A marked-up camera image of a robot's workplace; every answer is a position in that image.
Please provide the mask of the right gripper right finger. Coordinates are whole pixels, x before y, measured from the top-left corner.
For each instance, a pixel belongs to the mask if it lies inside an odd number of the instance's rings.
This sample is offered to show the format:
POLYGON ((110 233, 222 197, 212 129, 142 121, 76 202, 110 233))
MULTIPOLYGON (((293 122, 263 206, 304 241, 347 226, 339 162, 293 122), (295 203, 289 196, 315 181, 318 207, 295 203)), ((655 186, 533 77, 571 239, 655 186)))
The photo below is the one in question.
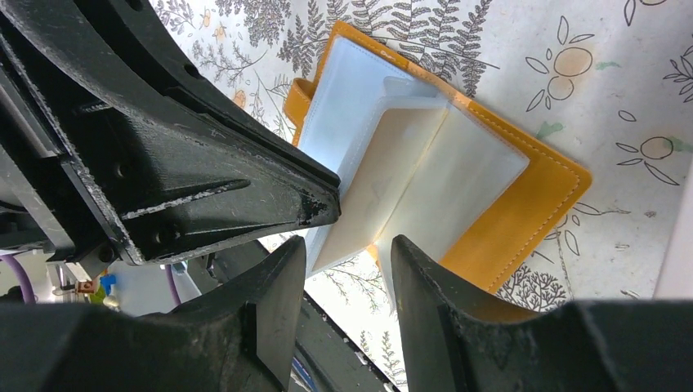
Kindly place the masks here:
POLYGON ((580 300, 533 312, 391 244, 412 391, 689 391, 690 301, 580 300))

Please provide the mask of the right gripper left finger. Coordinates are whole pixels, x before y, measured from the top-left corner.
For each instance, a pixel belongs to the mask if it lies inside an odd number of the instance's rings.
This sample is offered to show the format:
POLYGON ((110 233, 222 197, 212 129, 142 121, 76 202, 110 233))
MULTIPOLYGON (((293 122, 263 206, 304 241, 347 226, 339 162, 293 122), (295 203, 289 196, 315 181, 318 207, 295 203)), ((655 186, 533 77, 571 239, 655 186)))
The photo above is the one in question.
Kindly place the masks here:
POLYGON ((4 303, 4 391, 285 391, 306 272, 300 236, 172 311, 4 303))

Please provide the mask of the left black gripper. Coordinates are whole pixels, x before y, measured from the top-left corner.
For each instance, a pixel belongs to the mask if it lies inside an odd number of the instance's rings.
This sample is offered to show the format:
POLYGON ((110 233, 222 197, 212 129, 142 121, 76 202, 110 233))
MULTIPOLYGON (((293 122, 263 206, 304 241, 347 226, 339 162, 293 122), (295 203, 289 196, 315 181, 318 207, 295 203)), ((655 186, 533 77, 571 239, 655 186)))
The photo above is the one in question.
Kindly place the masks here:
POLYGON ((188 260, 334 223, 339 179, 205 79, 147 1, 1 4, 1 245, 188 260))

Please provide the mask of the orange leather card holder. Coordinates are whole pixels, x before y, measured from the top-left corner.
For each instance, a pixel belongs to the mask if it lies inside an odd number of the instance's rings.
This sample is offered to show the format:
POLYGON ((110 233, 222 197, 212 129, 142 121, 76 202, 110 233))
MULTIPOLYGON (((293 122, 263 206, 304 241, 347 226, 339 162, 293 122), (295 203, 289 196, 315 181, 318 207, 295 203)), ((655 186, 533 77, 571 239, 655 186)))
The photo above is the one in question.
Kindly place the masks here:
MULTIPOLYGON (((404 235, 435 262, 497 292, 592 183, 590 173, 433 73, 346 22, 329 35, 315 77, 297 78, 284 112, 293 144, 335 172, 341 205, 383 113, 447 109, 393 213, 367 252, 388 293, 391 244, 404 235)), ((306 233, 307 274, 332 225, 306 233)))

